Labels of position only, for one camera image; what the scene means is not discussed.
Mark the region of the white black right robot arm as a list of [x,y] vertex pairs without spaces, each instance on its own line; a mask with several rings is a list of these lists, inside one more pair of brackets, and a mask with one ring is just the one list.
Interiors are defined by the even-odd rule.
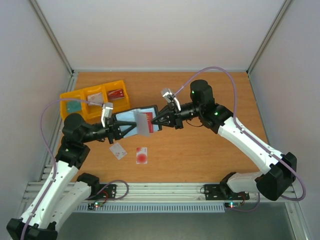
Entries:
[[226,175],[219,183],[224,198],[256,192],[276,201],[295,181],[297,158],[290,152],[281,153],[252,134],[228,108],[215,102],[207,81],[199,79],[190,84],[191,102],[185,104],[180,104],[168,88],[161,94],[167,105],[152,119],[152,124],[182,129],[184,121],[198,118],[204,127],[234,144],[258,167],[258,172]]

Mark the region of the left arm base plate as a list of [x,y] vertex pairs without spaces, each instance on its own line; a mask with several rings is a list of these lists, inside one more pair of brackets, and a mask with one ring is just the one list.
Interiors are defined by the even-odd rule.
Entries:
[[104,201],[106,198],[115,199],[116,195],[117,195],[117,185],[110,184],[97,195],[88,197],[87,200],[91,200],[91,201],[103,200]]

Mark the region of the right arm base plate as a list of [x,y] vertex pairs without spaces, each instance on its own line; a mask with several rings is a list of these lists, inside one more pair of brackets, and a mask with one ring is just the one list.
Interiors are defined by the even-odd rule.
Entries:
[[244,191],[233,192],[226,184],[204,184],[200,188],[200,193],[204,194],[206,201],[240,201],[250,199],[248,193]]

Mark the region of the red white circle card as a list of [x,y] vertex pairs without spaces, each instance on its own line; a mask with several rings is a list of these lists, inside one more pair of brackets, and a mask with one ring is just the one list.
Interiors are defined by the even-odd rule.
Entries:
[[147,164],[148,163],[148,149],[146,147],[136,148],[136,163]]

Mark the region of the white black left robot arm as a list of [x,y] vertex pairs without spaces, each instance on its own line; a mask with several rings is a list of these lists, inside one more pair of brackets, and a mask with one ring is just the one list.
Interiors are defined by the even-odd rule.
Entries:
[[67,194],[63,194],[72,178],[86,160],[88,142],[122,139],[137,126],[132,121],[118,121],[115,117],[103,123],[89,124],[78,113],[64,120],[63,138],[49,177],[20,218],[12,218],[6,229],[13,240],[55,240],[62,225],[77,206],[86,199],[96,199],[101,193],[100,179],[83,173]]

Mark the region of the white red pattern card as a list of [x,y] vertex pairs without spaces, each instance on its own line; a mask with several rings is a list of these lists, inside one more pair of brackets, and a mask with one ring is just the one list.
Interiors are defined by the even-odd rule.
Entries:
[[116,157],[117,160],[121,160],[127,155],[127,152],[119,143],[113,144],[109,148],[109,150],[112,152],[112,154]]

